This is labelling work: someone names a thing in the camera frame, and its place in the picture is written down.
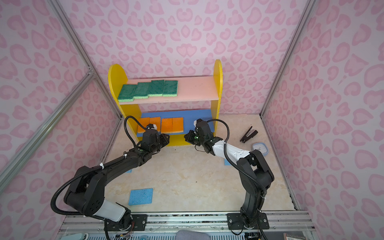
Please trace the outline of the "orange sponge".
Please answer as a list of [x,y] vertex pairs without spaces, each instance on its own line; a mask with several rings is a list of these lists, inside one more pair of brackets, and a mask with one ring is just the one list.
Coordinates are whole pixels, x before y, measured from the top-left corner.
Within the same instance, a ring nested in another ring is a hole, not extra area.
[[172,133],[178,134],[184,132],[184,118],[172,118]]
[[150,123],[150,118],[140,118],[139,123],[137,133],[141,134],[145,132],[147,125]]
[[162,119],[161,132],[163,134],[170,134],[173,132],[173,118]]
[[161,130],[161,122],[162,122],[161,117],[150,118],[150,121],[149,121],[150,124],[156,126],[156,129],[158,131]]

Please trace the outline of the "green sponge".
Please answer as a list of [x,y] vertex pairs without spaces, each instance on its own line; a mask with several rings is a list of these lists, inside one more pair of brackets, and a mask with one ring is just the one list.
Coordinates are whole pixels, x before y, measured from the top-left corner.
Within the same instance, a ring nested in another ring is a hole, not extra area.
[[133,102],[136,88],[137,85],[123,85],[118,96],[118,102]]
[[149,97],[162,97],[164,90],[164,80],[152,80],[150,83],[148,96]]
[[178,95],[178,81],[165,80],[163,97],[176,97]]
[[148,99],[151,82],[138,83],[134,91],[134,99]]

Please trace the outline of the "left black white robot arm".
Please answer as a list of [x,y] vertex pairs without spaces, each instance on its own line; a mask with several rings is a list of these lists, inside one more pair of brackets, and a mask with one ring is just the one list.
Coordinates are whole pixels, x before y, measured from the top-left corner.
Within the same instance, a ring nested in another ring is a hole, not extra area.
[[104,220],[107,226],[119,230],[132,230],[131,211],[105,198],[105,188],[122,174],[140,167],[154,154],[170,143],[170,136],[155,129],[147,129],[143,139],[122,156],[95,167],[83,166],[75,176],[64,183],[52,196],[50,205],[54,213],[65,216],[86,216]]

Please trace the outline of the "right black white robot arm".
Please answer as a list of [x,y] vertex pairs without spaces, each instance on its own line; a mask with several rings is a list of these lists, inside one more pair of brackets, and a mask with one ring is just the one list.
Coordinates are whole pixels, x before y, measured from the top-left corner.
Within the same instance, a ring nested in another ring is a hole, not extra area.
[[[210,122],[220,122],[225,125],[227,129],[225,139],[214,136],[209,126]],[[275,180],[274,174],[259,150],[246,151],[234,147],[228,143],[229,137],[230,129],[224,121],[198,119],[195,129],[185,135],[185,140],[192,145],[202,146],[208,154],[227,160],[239,172],[246,196],[239,213],[227,214],[229,230],[231,232],[235,230],[263,232],[270,228],[262,207],[267,191]]]

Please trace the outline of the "yellow shelf with coloured boards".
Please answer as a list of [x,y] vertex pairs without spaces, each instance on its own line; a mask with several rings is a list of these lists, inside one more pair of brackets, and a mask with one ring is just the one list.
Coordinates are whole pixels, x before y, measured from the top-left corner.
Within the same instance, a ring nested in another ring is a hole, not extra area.
[[[174,97],[156,96],[144,99],[133,99],[130,102],[121,102],[118,96],[124,85],[136,85],[138,83],[152,82],[152,79],[129,80],[125,70],[118,64],[110,66],[108,83],[110,92],[115,100],[123,117],[133,116],[140,118],[183,118],[184,130],[180,133],[172,133],[170,146],[185,146],[187,142],[184,135],[194,129],[194,121],[197,119],[217,119],[220,113],[220,106],[223,94],[223,67],[220,60],[215,60],[214,73],[212,76],[202,77],[172,77],[178,81],[178,92]],[[209,101],[209,108],[201,107],[196,110],[151,110],[148,113],[141,111],[141,105],[145,104],[175,104],[182,102],[203,102]]]

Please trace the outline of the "black clip tool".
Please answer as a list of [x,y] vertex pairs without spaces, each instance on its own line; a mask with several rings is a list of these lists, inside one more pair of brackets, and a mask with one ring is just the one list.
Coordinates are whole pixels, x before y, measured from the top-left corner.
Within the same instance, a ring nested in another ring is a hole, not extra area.
[[255,137],[258,133],[259,132],[257,130],[253,129],[253,127],[250,126],[250,128],[247,130],[247,132],[240,139],[240,142],[246,143],[247,141],[249,141],[250,139]]

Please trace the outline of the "small blue white clock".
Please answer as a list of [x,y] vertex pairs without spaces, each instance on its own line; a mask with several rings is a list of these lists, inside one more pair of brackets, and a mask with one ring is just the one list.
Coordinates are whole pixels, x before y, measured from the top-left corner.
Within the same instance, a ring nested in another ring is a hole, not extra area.
[[265,143],[262,143],[262,142],[258,142],[258,143],[254,143],[252,145],[252,150],[258,150],[259,152],[262,153],[262,155],[265,157],[269,154],[269,149],[267,147],[267,145]]

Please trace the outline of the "left aluminium frame beam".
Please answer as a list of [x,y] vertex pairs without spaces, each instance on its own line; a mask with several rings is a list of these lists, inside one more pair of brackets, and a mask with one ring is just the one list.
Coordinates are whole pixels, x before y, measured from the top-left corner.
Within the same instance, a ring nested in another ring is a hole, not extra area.
[[85,91],[92,82],[94,74],[95,72],[93,70],[90,70],[86,74],[82,81],[66,96],[53,113],[34,132],[32,137],[20,148],[20,151],[11,158],[10,163],[1,172],[1,192],[3,192],[15,176],[19,174],[33,153],[41,146],[51,131]]

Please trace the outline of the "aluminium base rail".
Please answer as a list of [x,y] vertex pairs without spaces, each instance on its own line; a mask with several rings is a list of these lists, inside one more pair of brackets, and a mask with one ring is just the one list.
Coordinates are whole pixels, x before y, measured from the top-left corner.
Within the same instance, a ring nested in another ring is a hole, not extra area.
[[65,218],[57,240],[317,240],[306,211],[266,211],[260,231],[240,224],[237,212],[146,212],[133,214],[132,231],[119,231],[89,217]]

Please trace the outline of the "right aluminium frame post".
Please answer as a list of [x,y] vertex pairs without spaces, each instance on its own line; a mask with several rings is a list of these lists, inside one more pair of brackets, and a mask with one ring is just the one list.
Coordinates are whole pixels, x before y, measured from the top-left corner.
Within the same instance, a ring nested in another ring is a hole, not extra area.
[[294,54],[296,47],[300,42],[302,34],[303,34],[305,28],[307,27],[314,11],[316,10],[318,2],[319,1],[316,1],[316,0],[309,0],[309,1],[307,1],[306,5],[305,5],[303,14],[301,15],[299,22],[298,22],[298,25],[297,25],[295,31],[293,32],[293,35],[292,35],[291,40],[289,42],[289,45],[286,49],[284,57],[281,61],[281,64],[280,64],[278,71],[275,75],[275,78],[272,82],[270,91],[269,91],[267,98],[266,98],[266,102],[264,103],[264,105],[262,107],[262,110],[260,113],[261,119],[263,119],[266,116],[266,112],[269,108],[269,105],[273,101],[272,98],[273,98],[273,96],[274,96],[274,94],[275,94],[275,92],[279,86],[279,83],[283,77],[283,74],[284,74],[286,68],[288,67],[288,65],[290,63],[290,60]]

